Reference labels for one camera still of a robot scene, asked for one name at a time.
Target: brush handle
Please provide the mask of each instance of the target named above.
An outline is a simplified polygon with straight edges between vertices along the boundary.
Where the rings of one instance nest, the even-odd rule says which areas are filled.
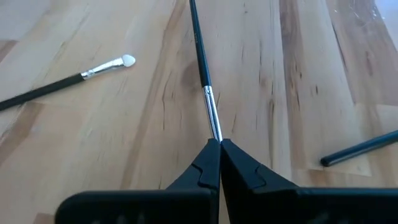
[[[324,167],[329,167],[339,162],[343,162],[347,159],[364,154],[375,149],[390,145],[398,141],[398,131],[393,131],[391,133],[370,139],[366,142],[357,144],[356,146],[349,147],[342,151],[338,151],[332,155],[325,156],[321,159],[321,165]]]
[[[199,18],[195,0],[190,0],[193,34],[195,36],[195,47],[197,48],[197,58],[200,74],[201,87],[211,86],[209,68],[206,60],[205,47],[203,46],[203,39],[201,37]]]
[[[0,102],[0,111],[84,81],[80,73]]]

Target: white brush tip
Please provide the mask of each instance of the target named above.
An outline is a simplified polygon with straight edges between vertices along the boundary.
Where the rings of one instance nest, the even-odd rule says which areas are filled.
[[[136,63],[136,59],[131,55],[123,55],[122,60],[125,67],[130,67]]]

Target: makeup brush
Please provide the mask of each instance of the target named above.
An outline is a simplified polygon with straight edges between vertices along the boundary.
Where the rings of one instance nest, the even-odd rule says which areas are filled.
[[[15,96],[11,99],[4,100],[4,101],[0,102],[0,111],[3,111],[5,109],[8,109],[8,108],[16,106],[16,105],[23,104],[27,101],[36,99],[38,97],[55,92],[57,90],[61,90],[63,88],[72,86],[74,84],[83,82],[85,80],[91,79],[91,78],[99,75],[100,73],[103,73],[103,72],[106,72],[109,70],[113,70],[115,68],[130,67],[130,66],[134,65],[135,62],[136,62],[136,59],[133,56],[123,55],[122,57],[114,59],[110,62],[106,62],[100,66],[97,66],[97,67],[87,70],[85,72],[77,73],[76,75],[72,75],[68,78],[64,78],[63,80],[59,80],[55,83],[51,83],[49,85],[40,87],[38,89],[29,91],[27,93]]]

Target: metal ferrule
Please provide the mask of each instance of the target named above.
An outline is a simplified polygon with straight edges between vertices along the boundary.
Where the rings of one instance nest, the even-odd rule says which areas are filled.
[[[218,142],[221,143],[223,135],[221,133],[220,121],[218,119],[217,107],[214,100],[213,89],[211,86],[203,87],[203,94],[205,96],[207,115],[209,117],[211,133]]]
[[[115,68],[119,68],[119,67],[123,67],[123,60],[122,58],[117,58],[115,60],[112,60],[110,62],[106,62],[100,66],[97,66],[95,68],[92,68],[90,70],[87,70],[85,72],[81,73],[81,77],[83,77],[84,80],[87,80],[89,78],[93,78],[95,76],[97,76],[98,74],[102,73],[102,72],[106,72]]]

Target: black brush handle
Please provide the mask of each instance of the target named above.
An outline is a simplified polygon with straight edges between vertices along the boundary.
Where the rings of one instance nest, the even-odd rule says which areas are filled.
[[[190,0],[193,34],[195,36],[195,47],[197,48],[197,58],[200,74],[201,86],[211,86],[209,68],[206,60],[205,47],[203,46],[203,39],[201,37],[199,18],[195,0]]]
[[[80,73],[0,102],[0,111],[84,81]]]
[[[332,155],[325,156],[321,159],[320,162],[321,165],[329,167],[339,162],[343,162],[347,159],[351,159],[352,157],[364,154],[365,152],[387,146],[396,141],[398,141],[398,131],[393,131],[391,133],[357,144],[356,146],[352,146],[342,151],[338,151]]]

